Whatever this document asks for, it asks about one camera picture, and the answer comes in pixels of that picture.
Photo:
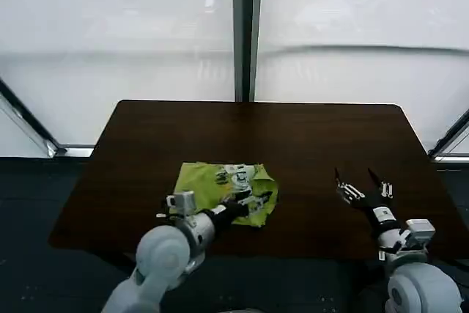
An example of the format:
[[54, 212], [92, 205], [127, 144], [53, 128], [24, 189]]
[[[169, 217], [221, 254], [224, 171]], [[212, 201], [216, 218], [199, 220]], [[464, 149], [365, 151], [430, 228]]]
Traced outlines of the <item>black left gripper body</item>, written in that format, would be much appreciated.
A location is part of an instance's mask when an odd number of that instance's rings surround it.
[[224, 202], [211, 209], [211, 221], [216, 231], [223, 231], [230, 227], [234, 220], [249, 215], [248, 205], [239, 202]]

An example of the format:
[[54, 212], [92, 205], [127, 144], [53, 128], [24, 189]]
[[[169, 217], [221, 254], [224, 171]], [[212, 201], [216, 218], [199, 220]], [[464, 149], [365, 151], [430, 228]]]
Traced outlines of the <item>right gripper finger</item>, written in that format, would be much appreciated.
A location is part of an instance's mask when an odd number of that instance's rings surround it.
[[355, 186], [341, 180], [339, 170], [334, 169], [336, 192], [348, 205], [363, 205], [365, 195]]
[[379, 195], [384, 199], [393, 199], [394, 198], [393, 185], [391, 183], [384, 181], [371, 169], [368, 169], [368, 173], [374, 185], [377, 187], [377, 190], [379, 191]]

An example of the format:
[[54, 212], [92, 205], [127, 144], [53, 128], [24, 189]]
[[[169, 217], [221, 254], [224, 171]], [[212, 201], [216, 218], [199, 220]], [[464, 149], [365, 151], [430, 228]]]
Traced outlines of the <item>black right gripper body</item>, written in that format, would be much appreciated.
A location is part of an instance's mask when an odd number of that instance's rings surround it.
[[400, 223], [389, 206], [378, 199], [363, 198], [361, 200], [361, 210], [372, 228], [373, 235], [381, 235], [389, 230], [400, 228]]

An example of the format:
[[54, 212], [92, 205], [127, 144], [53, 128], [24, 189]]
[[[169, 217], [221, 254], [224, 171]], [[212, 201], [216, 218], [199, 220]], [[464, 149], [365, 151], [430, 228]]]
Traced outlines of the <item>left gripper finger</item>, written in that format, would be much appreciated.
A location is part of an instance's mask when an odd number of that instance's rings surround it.
[[245, 188], [243, 190], [237, 190], [234, 192], [234, 200], [238, 204], [246, 205], [253, 201], [253, 191], [251, 188]]
[[255, 214], [262, 211], [270, 212], [272, 209], [275, 208], [275, 202], [272, 202], [272, 200], [272, 191], [266, 191], [258, 196], [250, 195], [246, 198], [248, 216], [254, 216]]

